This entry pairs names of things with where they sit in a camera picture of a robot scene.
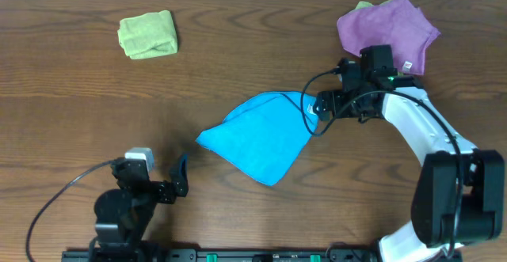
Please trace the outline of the blue microfiber cloth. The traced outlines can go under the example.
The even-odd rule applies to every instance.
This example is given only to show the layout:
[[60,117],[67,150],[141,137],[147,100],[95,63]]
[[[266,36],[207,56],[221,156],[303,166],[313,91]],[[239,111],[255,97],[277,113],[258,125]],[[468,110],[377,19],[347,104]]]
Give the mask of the blue microfiber cloth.
[[255,181],[277,184],[316,130],[316,98],[300,92],[266,92],[233,109],[196,142]]

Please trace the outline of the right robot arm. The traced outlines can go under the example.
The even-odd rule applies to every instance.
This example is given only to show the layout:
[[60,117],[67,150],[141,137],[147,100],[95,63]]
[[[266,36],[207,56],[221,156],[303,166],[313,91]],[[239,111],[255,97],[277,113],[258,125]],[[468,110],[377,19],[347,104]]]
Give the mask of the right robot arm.
[[318,93],[310,110],[329,127],[338,119],[391,123],[421,164],[410,221],[378,240],[365,261],[450,261],[459,248],[502,231],[505,161],[480,150],[435,109],[423,85],[395,68],[391,47],[370,46],[330,73],[341,88]]

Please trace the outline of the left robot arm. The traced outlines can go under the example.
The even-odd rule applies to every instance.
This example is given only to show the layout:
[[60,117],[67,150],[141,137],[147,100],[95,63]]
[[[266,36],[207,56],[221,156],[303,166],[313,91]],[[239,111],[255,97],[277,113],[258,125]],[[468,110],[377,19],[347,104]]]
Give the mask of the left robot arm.
[[118,158],[111,164],[118,189],[99,196],[94,204],[97,236],[90,242],[90,261],[164,261],[167,251],[143,240],[159,204],[173,204],[189,191],[188,157],[181,155],[170,169],[170,180],[149,179],[145,159]]

